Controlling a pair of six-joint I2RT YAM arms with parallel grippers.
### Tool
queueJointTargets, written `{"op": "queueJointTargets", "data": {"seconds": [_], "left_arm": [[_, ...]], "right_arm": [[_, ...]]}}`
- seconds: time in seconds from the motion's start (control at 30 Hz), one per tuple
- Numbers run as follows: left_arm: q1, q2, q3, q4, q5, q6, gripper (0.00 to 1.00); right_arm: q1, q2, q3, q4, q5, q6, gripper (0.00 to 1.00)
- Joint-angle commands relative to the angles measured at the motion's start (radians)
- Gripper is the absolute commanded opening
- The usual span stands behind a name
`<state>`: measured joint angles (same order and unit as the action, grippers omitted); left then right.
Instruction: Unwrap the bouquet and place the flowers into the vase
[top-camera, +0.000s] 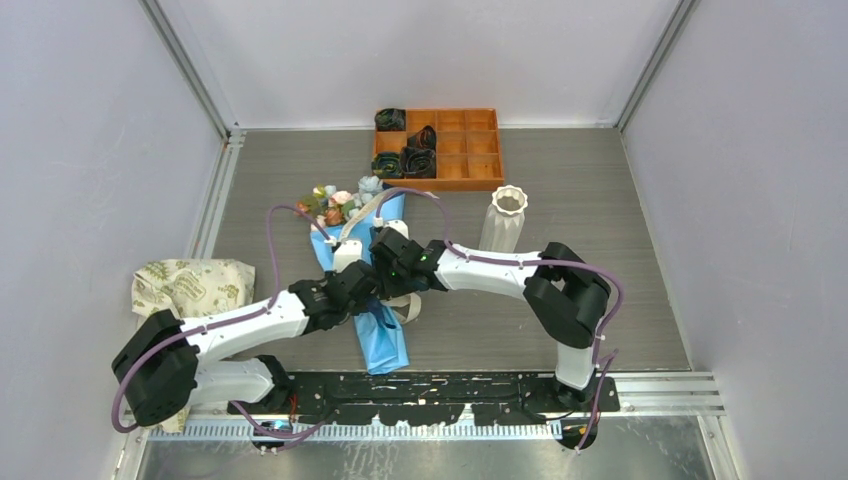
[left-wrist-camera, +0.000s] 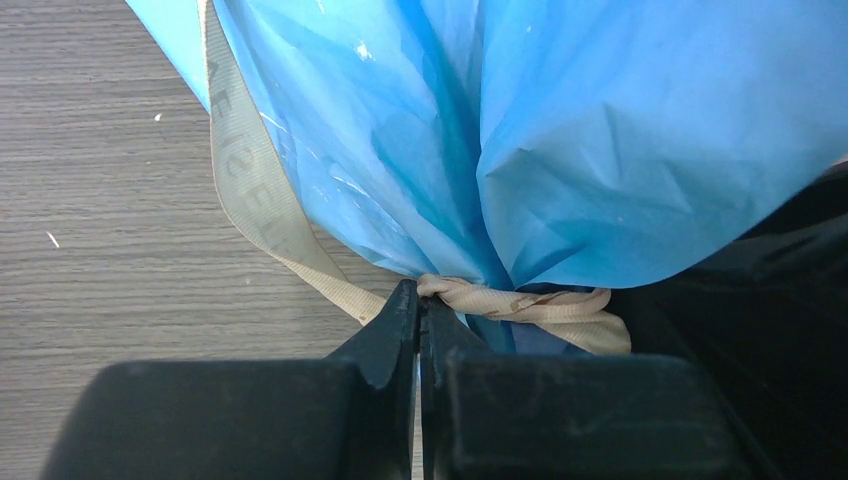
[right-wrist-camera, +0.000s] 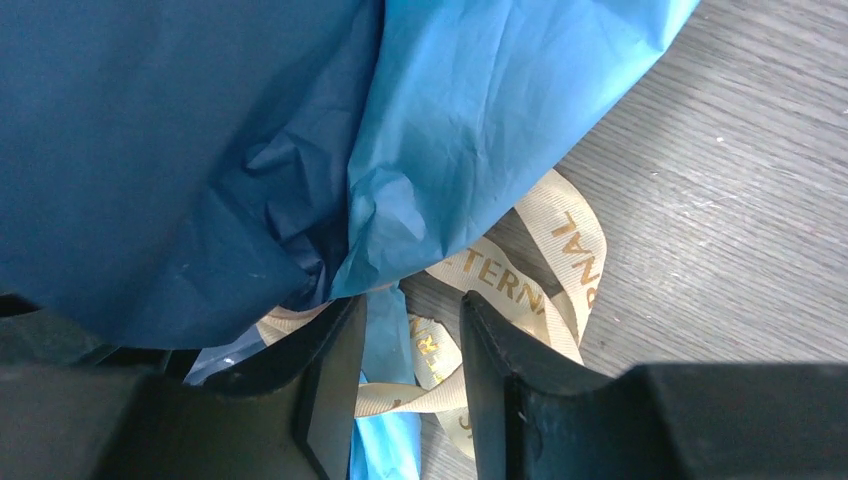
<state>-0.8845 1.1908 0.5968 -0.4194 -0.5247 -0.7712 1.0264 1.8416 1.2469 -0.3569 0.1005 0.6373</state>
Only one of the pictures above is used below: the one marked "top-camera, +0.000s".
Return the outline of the beige ribbon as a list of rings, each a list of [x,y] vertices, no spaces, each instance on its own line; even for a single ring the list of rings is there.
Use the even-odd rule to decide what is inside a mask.
[[[383,227],[386,225],[390,227],[399,227],[399,232],[402,233],[406,238],[409,238],[408,226],[403,221],[392,220],[386,222],[381,216],[383,205],[386,202],[405,193],[423,195],[424,197],[428,197],[429,199],[438,199],[437,196],[430,192],[422,192],[407,187],[391,187],[387,190],[384,190],[382,193],[377,194],[357,214],[354,215],[352,220],[349,220],[342,228],[341,234],[337,239],[335,245],[333,246],[334,271],[340,270],[352,263],[354,260],[362,259],[364,257],[363,242],[356,239],[349,240],[348,237],[352,232],[353,228],[363,222],[366,217],[371,213],[374,214],[374,218],[372,221],[373,227]],[[382,300],[381,303],[384,306],[394,310],[398,322],[402,325],[416,320],[420,315],[422,308],[421,297],[416,293],[410,293],[399,297],[392,297],[388,300]]]

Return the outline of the blue paper flower bouquet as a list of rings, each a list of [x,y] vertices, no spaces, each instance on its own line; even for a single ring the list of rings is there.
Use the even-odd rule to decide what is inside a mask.
[[[376,176],[364,176],[354,192],[334,185],[317,186],[296,203],[310,225],[313,251],[324,271],[340,272],[348,259],[372,263],[369,251],[378,202],[388,186]],[[384,375],[409,365],[402,323],[404,317],[379,298],[375,284],[355,307],[353,323],[370,375]]]

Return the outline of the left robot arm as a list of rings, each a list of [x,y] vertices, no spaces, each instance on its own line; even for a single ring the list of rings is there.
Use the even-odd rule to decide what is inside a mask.
[[[149,427],[187,406],[213,401],[285,409],[291,385],[281,368],[262,360],[232,361],[258,345],[331,330],[363,312],[378,290],[375,269],[357,260],[320,280],[299,280],[271,298],[229,312],[178,319],[169,310],[150,315],[112,361],[119,382],[111,420],[122,433],[120,407]]]

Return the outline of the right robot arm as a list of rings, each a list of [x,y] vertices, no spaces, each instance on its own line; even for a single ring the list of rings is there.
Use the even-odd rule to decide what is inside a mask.
[[[369,251],[385,299],[429,290],[473,290],[523,300],[557,343],[555,396],[567,410],[594,396],[596,339],[611,287],[568,246],[502,253],[469,249],[445,240],[422,246],[389,226],[377,227]]]

